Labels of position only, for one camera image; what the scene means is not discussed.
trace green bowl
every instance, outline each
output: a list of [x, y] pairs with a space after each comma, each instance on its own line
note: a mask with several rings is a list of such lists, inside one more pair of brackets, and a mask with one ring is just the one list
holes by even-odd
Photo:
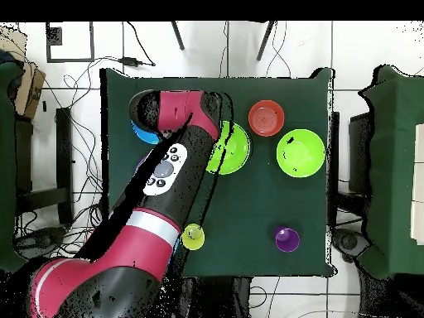
[[222, 122], [221, 136], [215, 143], [214, 149], [210, 155], [208, 166], [206, 170], [209, 173], [215, 173], [218, 170], [224, 149], [224, 161], [219, 169], [220, 175], [228, 175], [239, 170], [248, 160], [250, 153], [250, 140], [248, 134], [237, 124], [234, 123], [234, 130], [227, 145], [225, 146], [225, 139], [229, 135], [229, 121]]
[[320, 137], [307, 129], [288, 132], [277, 145], [277, 162], [289, 176], [312, 176], [325, 160], [325, 146]]

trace bowl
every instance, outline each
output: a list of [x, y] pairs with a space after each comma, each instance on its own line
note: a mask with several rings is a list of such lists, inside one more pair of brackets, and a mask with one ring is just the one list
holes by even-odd
[[261, 100], [250, 109], [248, 124], [257, 135], [271, 137], [282, 129], [284, 112], [275, 101]]
[[295, 178], [312, 176], [322, 167], [324, 160], [324, 143], [308, 129], [288, 132], [277, 145], [278, 165]]
[[228, 175], [238, 171], [248, 160], [250, 154], [250, 139], [248, 134], [237, 124], [233, 123], [233, 131], [225, 145], [229, 135], [229, 121], [222, 122], [221, 135], [214, 145], [206, 170], [215, 173], [221, 162], [222, 153], [225, 149], [224, 161], [219, 169], [220, 175]]

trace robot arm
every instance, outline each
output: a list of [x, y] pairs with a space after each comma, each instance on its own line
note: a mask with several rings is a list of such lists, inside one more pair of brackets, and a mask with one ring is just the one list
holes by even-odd
[[151, 151], [80, 252], [33, 274], [31, 318], [144, 318], [219, 137], [220, 112], [214, 93], [134, 96], [130, 114], [140, 128], [173, 134]]

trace dark green tablecloth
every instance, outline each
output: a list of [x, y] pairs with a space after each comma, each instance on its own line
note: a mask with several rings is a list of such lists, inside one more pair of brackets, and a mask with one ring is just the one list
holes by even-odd
[[[201, 89], [227, 93], [234, 121], [250, 132], [248, 112], [261, 99], [279, 103], [286, 120], [273, 137], [251, 132], [253, 152], [243, 168], [220, 176], [204, 222], [205, 244], [191, 252], [185, 276], [329, 276], [325, 263], [325, 166], [306, 179], [287, 176], [278, 167], [277, 143], [296, 128], [317, 133], [326, 143], [329, 69], [311, 79], [131, 79], [107, 70], [109, 208], [123, 192], [136, 165], [152, 145], [131, 128], [128, 103], [145, 89]], [[229, 119], [229, 110], [224, 110]], [[212, 175], [205, 174], [187, 223], [199, 219]], [[294, 253], [275, 247], [273, 230], [281, 224], [301, 237]]]

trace blue bowl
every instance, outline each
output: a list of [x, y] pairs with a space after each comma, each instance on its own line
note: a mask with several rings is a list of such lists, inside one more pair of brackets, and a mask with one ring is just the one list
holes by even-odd
[[147, 142], [147, 143], [153, 144], [153, 145], [156, 145], [156, 144], [159, 143], [160, 139], [154, 132], [145, 132], [145, 131], [141, 130], [139, 127], [136, 126], [136, 124], [133, 121], [131, 121], [131, 124], [132, 124], [132, 130], [144, 142]]

